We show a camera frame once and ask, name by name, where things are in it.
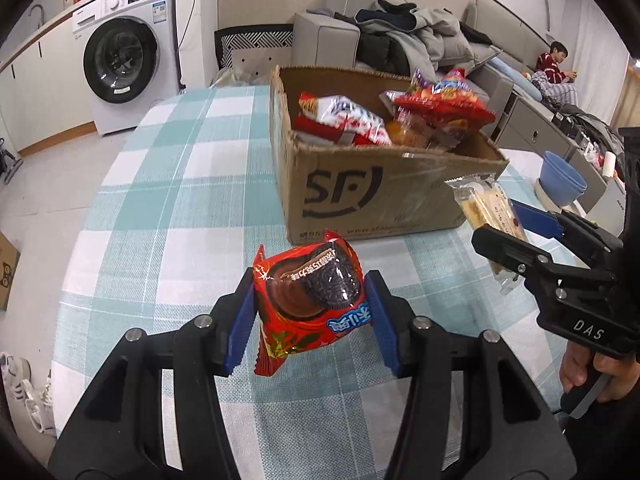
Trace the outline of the clear cake bar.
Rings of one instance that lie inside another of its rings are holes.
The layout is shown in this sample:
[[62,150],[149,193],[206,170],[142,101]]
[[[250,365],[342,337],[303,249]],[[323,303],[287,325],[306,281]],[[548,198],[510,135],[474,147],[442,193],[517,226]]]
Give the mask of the clear cake bar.
[[527,242],[511,202],[494,174],[469,174],[446,181],[471,228],[485,224]]

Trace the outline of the red oreo pie packet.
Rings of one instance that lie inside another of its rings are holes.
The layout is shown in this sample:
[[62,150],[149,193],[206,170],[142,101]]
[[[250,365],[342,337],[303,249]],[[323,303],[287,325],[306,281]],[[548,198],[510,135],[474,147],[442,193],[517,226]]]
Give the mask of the red oreo pie packet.
[[260,339],[254,373],[270,377],[292,354],[333,344],[372,320],[360,260],[333,231],[253,261]]

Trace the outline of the red biscuit snack bag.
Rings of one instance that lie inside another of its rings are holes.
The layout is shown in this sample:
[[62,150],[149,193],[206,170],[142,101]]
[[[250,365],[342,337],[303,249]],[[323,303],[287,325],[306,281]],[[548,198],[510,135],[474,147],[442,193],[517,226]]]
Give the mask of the red biscuit snack bag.
[[471,87],[463,68],[453,68],[435,82],[427,81],[420,70],[415,70],[407,91],[386,90],[380,98],[385,105],[420,115],[432,124],[462,120],[469,127],[480,129],[496,119]]

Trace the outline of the white snack bag red trim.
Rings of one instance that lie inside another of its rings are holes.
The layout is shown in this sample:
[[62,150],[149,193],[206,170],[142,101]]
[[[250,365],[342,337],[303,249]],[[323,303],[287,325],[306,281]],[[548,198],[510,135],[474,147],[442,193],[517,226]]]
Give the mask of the white snack bag red trim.
[[293,127],[299,132],[336,145],[392,145],[383,119],[346,96],[302,92],[298,106]]

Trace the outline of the blue plastic bowl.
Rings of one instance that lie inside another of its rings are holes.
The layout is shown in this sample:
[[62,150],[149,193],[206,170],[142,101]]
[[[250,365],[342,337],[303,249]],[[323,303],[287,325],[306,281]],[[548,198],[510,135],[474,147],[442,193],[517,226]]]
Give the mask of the blue plastic bowl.
[[558,207],[567,206],[586,192],[584,177],[561,156],[545,151],[539,175],[541,188]]

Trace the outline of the teal plaid tablecloth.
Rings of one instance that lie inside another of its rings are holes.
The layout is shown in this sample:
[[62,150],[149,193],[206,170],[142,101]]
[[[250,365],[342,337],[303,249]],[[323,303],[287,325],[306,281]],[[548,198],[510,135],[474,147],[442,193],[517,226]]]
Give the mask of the teal plaid tablecloth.
[[[152,108],[96,193],[70,257],[54,340],[52,399],[63,428],[85,388],[133,327],[169,332],[238,286],[258,249],[288,237],[272,169],[269,91],[195,90]],[[565,344],[536,322],[525,289],[503,294],[467,226],[360,240],[414,312],[446,330],[499,332],[556,408]],[[397,438],[409,384],[383,364],[370,327],[254,372],[257,338],[216,382],[245,479],[378,479]]]

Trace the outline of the brown cardboard SF box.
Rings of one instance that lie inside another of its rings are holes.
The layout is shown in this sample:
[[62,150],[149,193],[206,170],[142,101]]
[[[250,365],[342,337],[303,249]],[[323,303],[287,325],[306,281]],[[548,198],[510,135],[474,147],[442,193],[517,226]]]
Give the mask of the brown cardboard SF box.
[[450,153],[404,146],[311,144],[294,127],[302,92],[347,96],[388,118],[379,96],[408,87],[406,77],[338,67],[276,67],[271,75],[269,134],[288,240],[318,242],[325,230],[348,240],[448,230],[464,215],[450,179],[501,176],[508,161],[483,133]]

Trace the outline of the orange egg cake packet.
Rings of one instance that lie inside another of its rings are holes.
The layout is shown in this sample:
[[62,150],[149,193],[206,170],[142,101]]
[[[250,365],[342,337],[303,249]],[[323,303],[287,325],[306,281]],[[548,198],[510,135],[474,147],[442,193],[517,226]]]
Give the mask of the orange egg cake packet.
[[464,133],[454,129],[434,127],[424,117],[401,108],[394,119],[385,123],[390,140],[395,145],[450,152],[462,141]]

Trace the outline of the seated person in red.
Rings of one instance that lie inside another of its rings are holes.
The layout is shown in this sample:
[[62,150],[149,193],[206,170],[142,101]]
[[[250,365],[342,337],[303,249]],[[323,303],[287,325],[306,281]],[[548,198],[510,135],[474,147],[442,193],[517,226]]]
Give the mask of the seated person in red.
[[575,86],[577,74],[572,70],[561,70],[560,65],[568,57],[568,50],[559,41],[553,41],[549,51],[538,56],[535,71],[530,81],[539,90],[542,98],[554,108],[563,105],[578,105]]

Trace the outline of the white sneakers on floor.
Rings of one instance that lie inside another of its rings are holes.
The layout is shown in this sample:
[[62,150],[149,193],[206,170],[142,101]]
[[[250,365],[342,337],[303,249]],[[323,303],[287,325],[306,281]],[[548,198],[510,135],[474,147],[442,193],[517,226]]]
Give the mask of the white sneakers on floor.
[[0,360],[3,385],[9,394],[23,404],[28,420],[37,432],[55,437],[51,377],[47,378],[43,388],[37,389],[32,383],[32,369],[26,359],[2,352]]

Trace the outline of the small cardboard box on floor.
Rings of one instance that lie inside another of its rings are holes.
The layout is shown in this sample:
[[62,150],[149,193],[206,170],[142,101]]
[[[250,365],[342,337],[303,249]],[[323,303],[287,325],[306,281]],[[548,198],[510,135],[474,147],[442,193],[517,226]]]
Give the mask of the small cardboard box on floor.
[[20,257],[21,253],[3,233],[0,233],[0,309],[2,311],[8,308],[9,294]]

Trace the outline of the grey jacket pile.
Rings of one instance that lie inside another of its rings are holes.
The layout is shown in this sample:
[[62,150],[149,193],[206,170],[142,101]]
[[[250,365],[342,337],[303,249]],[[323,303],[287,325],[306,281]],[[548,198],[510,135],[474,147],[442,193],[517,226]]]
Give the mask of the grey jacket pile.
[[445,9],[374,0],[353,16],[333,16],[359,29],[356,59],[378,72],[411,76],[420,70],[433,82],[440,70],[461,67],[470,74],[500,53],[488,38],[465,36],[465,24]]

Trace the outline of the black patterned chair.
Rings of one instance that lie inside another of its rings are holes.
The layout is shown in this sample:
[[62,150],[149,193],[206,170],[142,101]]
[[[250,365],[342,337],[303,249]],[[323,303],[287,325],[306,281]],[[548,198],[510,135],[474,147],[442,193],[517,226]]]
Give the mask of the black patterned chair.
[[274,66],[292,64],[293,25],[258,24],[221,28],[214,32],[219,68],[238,68],[252,76],[268,74]]

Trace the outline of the white front-load washing machine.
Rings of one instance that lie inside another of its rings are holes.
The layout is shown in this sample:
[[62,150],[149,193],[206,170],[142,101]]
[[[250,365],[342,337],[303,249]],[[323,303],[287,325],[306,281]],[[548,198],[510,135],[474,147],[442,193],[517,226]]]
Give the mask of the white front-load washing machine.
[[92,0],[73,13],[72,31],[101,136],[137,127],[179,93],[175,0]]

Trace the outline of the beige fabric sofa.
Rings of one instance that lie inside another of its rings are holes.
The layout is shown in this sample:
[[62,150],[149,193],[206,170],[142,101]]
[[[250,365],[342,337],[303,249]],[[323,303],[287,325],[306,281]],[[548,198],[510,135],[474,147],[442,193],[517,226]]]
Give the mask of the beige fabric sofa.
[[529,80],[544,41],[492,0],[470,0],[460,16],[387,0],[322,0],[295,15],[295,66],[356,68],[439,81],[463,67],[471,86],[503,122],[512,96],[544,113],[544,97]]

